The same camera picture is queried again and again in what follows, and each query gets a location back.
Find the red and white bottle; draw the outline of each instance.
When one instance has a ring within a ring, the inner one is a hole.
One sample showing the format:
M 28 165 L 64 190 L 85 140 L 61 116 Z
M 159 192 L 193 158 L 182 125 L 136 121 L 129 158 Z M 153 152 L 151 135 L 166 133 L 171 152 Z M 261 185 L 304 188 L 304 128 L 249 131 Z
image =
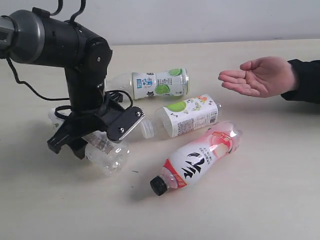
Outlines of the red and white bottle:
M 222 121 L 205 134 L 170 154 L 161 174 L 151 180 L 153 191 L 161 196 L 169 188 L 181 189 L 197 182 L 219 159 L 236 151 L 242 131 L 231 121 Z

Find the open palm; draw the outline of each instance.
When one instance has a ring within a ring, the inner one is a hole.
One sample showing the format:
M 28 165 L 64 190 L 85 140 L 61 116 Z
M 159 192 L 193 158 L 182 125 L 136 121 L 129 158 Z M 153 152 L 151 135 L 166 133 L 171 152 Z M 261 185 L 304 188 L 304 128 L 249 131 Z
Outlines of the open palm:
M 226 89 L 260 98 L 293 91 L 298 82 L 290 63 L 274 56 L 247 61 L 240 70 L 222 71 L 218 79 Z

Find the person's arm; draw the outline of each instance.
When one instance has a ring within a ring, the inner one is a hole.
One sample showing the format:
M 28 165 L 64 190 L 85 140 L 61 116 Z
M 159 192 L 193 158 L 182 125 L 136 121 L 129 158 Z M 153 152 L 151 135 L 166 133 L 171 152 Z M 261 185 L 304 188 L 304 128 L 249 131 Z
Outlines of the person's arm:
M 297 79 L 296 90 L 281 94 L 287 101 L 303 101 L 320 104 L 320 60 L 288 61 Z

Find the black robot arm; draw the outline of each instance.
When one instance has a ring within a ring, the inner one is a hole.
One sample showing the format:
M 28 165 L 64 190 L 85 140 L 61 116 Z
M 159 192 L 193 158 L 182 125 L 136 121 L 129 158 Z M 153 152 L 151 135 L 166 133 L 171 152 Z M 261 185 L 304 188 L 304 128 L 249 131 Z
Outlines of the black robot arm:
M 22 82 L 11 62 L 21 64 L 64 68 L 70 106 L 70 115 L 47 141 L 49 148 L 59 153 L 63 145 L 71 147 L 75 155 L 84 157 L 87 144 L 83 136 L 94 131 L 104 131 L 108 138 L 121 142 L 143 119 L 144 113 L 133 106 L 131 97 L 122 91 L 105 91 L 107 68 L 113 51 L 101 36 L 75 22 L 85 9 L 86 1 L 81 0 L 78 12 L 70 20 L 59 21 L 51 18 L 62 9 L 63 1 L 55 13 L 33 8 L 32 11 L 18 10 L 0 18 L 0 50 L 13 70 L 17 83 L 26 84 L 34 93 L 45 100 L 52 99 L 38 94 L 28 83 Z M 128 95 L 131 105 L 124 109 L 119 102 L 122 94 Z

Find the clear plastic bottle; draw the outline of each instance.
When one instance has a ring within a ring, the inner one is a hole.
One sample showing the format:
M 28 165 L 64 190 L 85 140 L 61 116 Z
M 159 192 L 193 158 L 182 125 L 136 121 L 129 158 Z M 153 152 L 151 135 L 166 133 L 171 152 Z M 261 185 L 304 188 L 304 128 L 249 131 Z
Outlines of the clear plastic bottle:
M 222 121 L 206 133 L 170 154 L 160 175 L 150 181 L 158 196 L 168 189 L 181 189 L 197 182 L 219 159 L 236 151 L 242 131 L 231 121 Z
M 132 134 L 141 132 L 145 139 L 175 138 L 177 136 L 213 125 L 221 117 L 221 104 L 203 94 L 157 109 L 152 119 L 145 118 Z
M 105 90 L 126 91 L 135 100 L 153 96 L 184 96 L 189 91 L 189 77 L 184 68 L 157 73 L 123 73 L 106 80 Z
M 67 111 L 60 111 L 59 113 L 65 116 L 69 115 Z M 55 130 L 64 122 L 63 119 L 55 115 L 54 108 L 49 111 L 48 117 Z M 109 176 L 120 171 L 127 163 L 130 151 L 124 141 L 114 143 L 108 139 L 107 133 L 102 131 L 95 131 L 82 138 L 88 142 L 85 147 L 85 158 L 102 169 L 105 175 Z

